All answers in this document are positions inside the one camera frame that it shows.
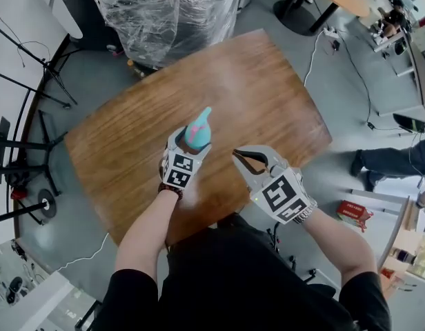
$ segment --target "wristwatch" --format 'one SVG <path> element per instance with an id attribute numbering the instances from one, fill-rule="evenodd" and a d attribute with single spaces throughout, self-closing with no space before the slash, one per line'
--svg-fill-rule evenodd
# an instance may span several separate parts
<path id="1" fill-rule="evenodd" d="M 169 190 L 175 192 L 177 196 L 179 196 L 179 198 L 177 199 L 178 201 L 182 200 L 182 197 L 184 197 L 184 191 L 182 189 L 176 188 L 175 186 L 160 183 L 157 192 L 161 192 L 162 190 Z"/>
<path id="2" fill-rule="evenodd" d="M 303 212 L 299 213 L 295 218 L 295 223 L 303 223 L 314 212 L 314 207 L 308 207 Z"/>

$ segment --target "red box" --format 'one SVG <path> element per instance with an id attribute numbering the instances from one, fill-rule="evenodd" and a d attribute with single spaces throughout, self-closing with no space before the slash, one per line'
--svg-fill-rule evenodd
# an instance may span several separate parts
<path id="1" fill-rule="evenodd" d="M 338 206 L 337 214 L 343 221 L 361 228 L 363 233 L 366 229 L 366 221 L 373 216 L 373 213 L 364 206 L 346 200 Z"/>

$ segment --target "blue jeans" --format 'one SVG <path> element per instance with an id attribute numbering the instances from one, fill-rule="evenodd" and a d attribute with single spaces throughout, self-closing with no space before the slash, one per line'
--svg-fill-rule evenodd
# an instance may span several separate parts
<path id="1" fill-rule="evenodd" d="M 369 181 L 373 186 L 386 178 L 406 178 L 421 174 L 425 176 L 425 140 L 413 146 L 412 150 L 410 148 L 362 150 L 361 158 L 364 167 L 370 170 Z"/>

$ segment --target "plastic wrap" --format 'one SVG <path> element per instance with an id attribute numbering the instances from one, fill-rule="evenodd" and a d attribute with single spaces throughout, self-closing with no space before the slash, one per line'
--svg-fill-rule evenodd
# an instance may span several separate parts
<path id="1" fill-rule="evenodd" d="M 161 68 L 233 34 L 239 0 L 95 0 L 127 56 Z"/>

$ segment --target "grey floor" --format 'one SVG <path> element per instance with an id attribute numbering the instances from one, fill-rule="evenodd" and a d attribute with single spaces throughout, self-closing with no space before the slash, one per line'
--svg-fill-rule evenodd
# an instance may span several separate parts
<path id="1" fill-rule="evenodd" d="M 263 28 L 281 49 L 296 73 L 303 79 L 310 65 L 315 37 L 303 37 L 283 27 L 272 13 L 272 6 L 278 0 L 253 0 L 238 16 L 235 34 L 242 34 Z M 323 10 L 329 5 L 327 0 L 316 0 Z M 316 17 L 319 15 L 315 3 L 306 5 Z M 371 48 L 364 26 L 354 16 L 339 9 L 329 20 L 329 24 L 345 32 L 343 35 L 352 60 L 363 76 L 372 103 L 370 120 L 380 128 L 394 128 L 391 117 L 379 118 L 376 111 L 390 112 L 400 108 L 420 104 L 411 75 L 397 78 L 395 71 L 408 66 L 408 56 L 396 57 L 391 52 L 391 60 L 384 60 Z M 349 61 L 346 46 L 333 54 L 329 40 L 320 36 L 313 62 L 313 71 L 306 87 L 317 108 L 322 114 L 333 137 L 329 149 L 310 162 L 305 168 L 304 183 L 327 213 L 334 214 L 342 199 L 351 196 L 351 188 L 362 189 L 359 179 L 349 176 L 348 168 L 353 151 L 358 148 L 378 148 L 393 146 L 408 147 L 411 137 L 400 137 L 398 131 L 374 131 L 366 125 L 368 98 L 364 85 Z M 59 135 L 76 125 L 94 112 L 100 105 L 113 98 L 123 89 L 134 84 L 137 79 L 126 66 L 125 57 L 114 58 L 107 52 L 83 51 L 71 56 L 61 72 L 69 91 L 78 99 L 79 106 L 63 111 L 54 104 L 42 102 L 40 108 L 48 113 L 48 129 L 51 136 Z M 50 83 L 48 92 L 64 98 L 57 87 Z M 425 119 L 425 114 L 409 112 L 417 118 Z M 39 122 L 32 125 L 31 140 L 41 140 Z M 30 153 L 31 161 L 38 160 Z M 53 177 L 63 194 L 57 199 L 58 214 L 44 227 L 37 226 L 30 217 L 21 219 L 21 244 L 47 270 L 56 270 L 66 262 L 79 257 L 88 257 L 99 249 L 106 234 L 102 223 L 95 214 L 91 202 L 83 193 L 74 168 L 68 158 L 64 144 L 57 146 L 52 154 Z M 38 177 L 30 186 L 32 197 L 46 182 Z M 266 229 L 273 221 L 248 206 L 242 215 L 256 228 Z M 299 271 L 320 268 L 331 279 L 339 276 L 322 255 L 313 240 L 298 225 L 286 225 L 279 229 L 281 254 L 287 257 L 297 255 Z M 91 261 L 80 261 L 62 270 L 65 277 L 76 287 L 89 295 L 103 299 L 113 269 L 116 246 L 108 239 L 102 251 Z M 159 284 L 167 273 L 164 254 L 159 259 Z"/>

